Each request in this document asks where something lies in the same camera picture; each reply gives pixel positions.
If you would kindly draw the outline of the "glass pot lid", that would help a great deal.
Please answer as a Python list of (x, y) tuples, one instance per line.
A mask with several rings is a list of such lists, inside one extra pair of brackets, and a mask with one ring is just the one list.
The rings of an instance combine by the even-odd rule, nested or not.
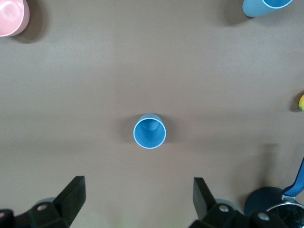
[(304, 205), (286, 202), (266, 210), (276, 214), (288, 228), (304, 228)]

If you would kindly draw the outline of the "pink bowl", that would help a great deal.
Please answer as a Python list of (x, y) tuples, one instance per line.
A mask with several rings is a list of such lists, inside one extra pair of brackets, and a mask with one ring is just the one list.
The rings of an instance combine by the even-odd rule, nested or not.
[(30, 18), (26, 0), (0, 0), (0, 37), (12, 37), (21, 33)]

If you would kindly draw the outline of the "blue plastic cup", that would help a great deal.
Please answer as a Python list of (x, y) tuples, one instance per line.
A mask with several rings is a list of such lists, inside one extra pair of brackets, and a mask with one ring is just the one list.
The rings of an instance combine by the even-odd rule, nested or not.
[(133, 138), (135, 142), (145, 149), (160, 147), (167, 136), (166, 127), (156, 114), (145, 114), (135, 124)]
[(242, 10), (248, 17), (260, 17), (288, 6), (293, 0), (244, 0)]

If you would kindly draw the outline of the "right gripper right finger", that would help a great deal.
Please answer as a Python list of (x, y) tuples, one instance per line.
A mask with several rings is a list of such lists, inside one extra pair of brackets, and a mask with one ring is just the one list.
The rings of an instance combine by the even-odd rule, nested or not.
[(193, 181), (193, 204), (198, 219), (189, 228), (251, 228), (250, 219), (229, 200), (215, 199), (203, 178)]

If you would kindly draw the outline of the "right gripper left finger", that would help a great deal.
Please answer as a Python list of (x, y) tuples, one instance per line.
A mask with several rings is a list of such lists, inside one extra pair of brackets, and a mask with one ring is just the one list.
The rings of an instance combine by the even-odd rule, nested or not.
[(31, 228), (70, 228), (86, 200), (84, 176), (76, 176), (52, 201), (29, 211)]

